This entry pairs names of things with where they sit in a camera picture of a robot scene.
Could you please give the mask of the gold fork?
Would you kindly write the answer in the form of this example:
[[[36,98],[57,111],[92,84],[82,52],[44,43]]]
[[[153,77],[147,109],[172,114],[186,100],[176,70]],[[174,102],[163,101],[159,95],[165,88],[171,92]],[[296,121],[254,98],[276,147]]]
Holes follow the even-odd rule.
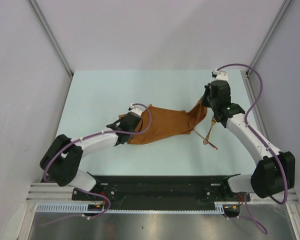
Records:
[[[208,133],[207,133],[207,135],[206,135],[206,139],[207,140],[209,140],[209,138],[210,138],[210,135],[211,135],[211,131],[212,131],[212,129],[213,129],[213,127],[214,127],[214,125],[217,123],[217,120],[216,120],[216,118],[215,117],[213,117],[212,119],[211,119],[211,125],[210,125],[210,128],[209,128],[209,131],[208,131]]]

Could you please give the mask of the orange cloth napkin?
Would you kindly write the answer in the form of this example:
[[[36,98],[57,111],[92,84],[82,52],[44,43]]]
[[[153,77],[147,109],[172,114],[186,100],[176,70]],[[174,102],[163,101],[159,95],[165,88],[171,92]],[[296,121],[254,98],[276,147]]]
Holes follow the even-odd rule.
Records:
[[[131,145],[145,145],[176,135],[190,134],[191,131],[206,117],[208,109],[199,100],[190,110],[172,110],[148,106],[149,110],[142,113],[142,120],[136,131],[143,134],[133,135],[128,141]]]

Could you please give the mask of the copper spoon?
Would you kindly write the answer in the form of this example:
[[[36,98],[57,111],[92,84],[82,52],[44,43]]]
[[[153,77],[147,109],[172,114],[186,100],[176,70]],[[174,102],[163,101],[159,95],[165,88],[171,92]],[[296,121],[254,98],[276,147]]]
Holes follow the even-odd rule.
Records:
[[[215,149],[216,151],[218,150],[218,148],[212,144],[208,139],[206,139],[205,137],[203,137],[200,133],[198,133],[195,129],[193,130],[200,138],[203,139],[203,144],[204,145],[210,145],[213,149]]]

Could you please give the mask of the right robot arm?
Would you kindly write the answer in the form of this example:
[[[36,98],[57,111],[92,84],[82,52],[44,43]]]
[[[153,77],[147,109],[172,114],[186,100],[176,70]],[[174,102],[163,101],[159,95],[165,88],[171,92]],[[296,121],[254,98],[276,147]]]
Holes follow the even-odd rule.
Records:
[[[237,137],[256,165],[253,174],[230,176],[220,188],[221,196],[232,201],[239,193],[246,192],[264,199],[292,189],[295,156],[275,147],[248,121],[242,107],[231,102],[231,88],[226,80],[214,80],[204,89],[201,104],[212,109],[216,121]]]

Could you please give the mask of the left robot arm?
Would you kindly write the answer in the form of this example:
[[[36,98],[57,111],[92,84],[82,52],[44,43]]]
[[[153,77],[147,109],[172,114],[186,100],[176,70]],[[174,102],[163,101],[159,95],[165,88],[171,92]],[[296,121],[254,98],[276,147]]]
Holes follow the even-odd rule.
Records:
[[[121,119],[108,124],[104,131],[94,133],[78,140],[72,140],[65,134],[58,135],[41,159],[39,166],[45,171],[49,181],[60,187],[72,186],[83,190],[90,200],[100,196],[100,182],[88,172],[80,170],[83,158],[99,150],[123,145],[132,138],[131,133],[137,131],[142,123],[142,111],[132,109]]]

